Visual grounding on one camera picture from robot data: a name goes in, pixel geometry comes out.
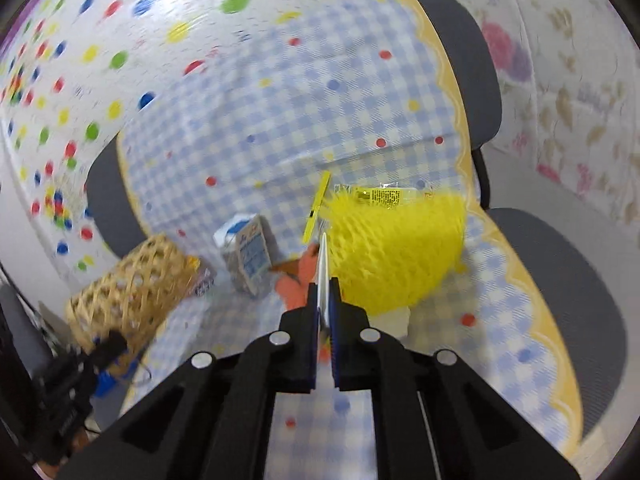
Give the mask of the blue checkered plastic cloth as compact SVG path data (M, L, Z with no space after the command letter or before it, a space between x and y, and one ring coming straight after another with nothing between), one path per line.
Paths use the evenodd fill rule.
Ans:
M411 351L456 352L568 460L582 435L572 363L536 283L480 206L457 77L418 0L341 0L274 26L175 80L113 142L145 240L166 235L215 278L143 349L151 381L130 410L195 353L226 358L277 330L288 310L272 268L326 233L320 214L320 232L302 243L328 170L323 203L354 186L465 198L457 265L416 306L369 322ZM266 296L234 288L213 241L235 214L262 217ZM381 479L370 393L336 388L318 321L316 386L277 395L261 479Z

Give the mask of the small milk carton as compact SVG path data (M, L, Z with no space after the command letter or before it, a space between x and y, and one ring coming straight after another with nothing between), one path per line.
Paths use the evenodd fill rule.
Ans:
M238 292L253 298L271 288L269 245L259 214L235 214L213 235L215 246Z

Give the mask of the grey office chair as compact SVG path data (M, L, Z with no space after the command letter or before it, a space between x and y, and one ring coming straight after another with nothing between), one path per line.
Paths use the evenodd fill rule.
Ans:
M489 194L480 149L498 133L502 99L486 41L457 0L418 0L432 20L457 77L470 127L472 161L480 195ZM91 165L88 205L108 248L122 257L145 240L126 196L116 144ZM558 324L573 363L578 398L589 434L600 422L622 381L627 334L620 309L604 281L581 252L548 223L514 208L491 208L489 217L526 266Z

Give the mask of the orange knitted cloth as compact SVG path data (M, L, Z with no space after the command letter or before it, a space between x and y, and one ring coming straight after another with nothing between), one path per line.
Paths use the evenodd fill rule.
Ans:
M276 264L272 270L279 274L274 290L288 311L305 307L308 288L316 281L319 244L312 243L298 259Z

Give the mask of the woven bamboo basket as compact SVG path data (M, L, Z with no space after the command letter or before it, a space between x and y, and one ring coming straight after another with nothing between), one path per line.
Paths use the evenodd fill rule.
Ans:
M66 321L76 342L90 351L112 330L119 332L127 349L107 371L125 375L169 313L190 294L201 268L199 258L184 254L166 235L148 238L67 301Z

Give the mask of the yellow foam fruit net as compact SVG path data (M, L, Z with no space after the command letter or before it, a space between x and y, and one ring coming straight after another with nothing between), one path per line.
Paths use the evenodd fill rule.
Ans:
M459 193L391 205L339 192L323 203L320 214L330 275L340 284L342 299L373 316L416 306L462 256L466 200Z

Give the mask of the yellow plastic strip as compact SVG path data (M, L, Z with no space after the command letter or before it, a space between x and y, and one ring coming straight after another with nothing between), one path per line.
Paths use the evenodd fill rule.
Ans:
M310 244L321 230L322 220L320 219L320 208L323 204L324 196L326 196L326 191L329 188L331 177L332 174L328 170L323 171L321 174L303 230L302 243L304 245Z

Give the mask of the yellow barcode wrapper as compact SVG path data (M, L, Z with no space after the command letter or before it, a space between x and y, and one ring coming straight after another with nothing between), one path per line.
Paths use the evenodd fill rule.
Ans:
M354 186L352 194L360 202L384 207L409 203L421 196L421 193L414 188L364 188L363 186Z

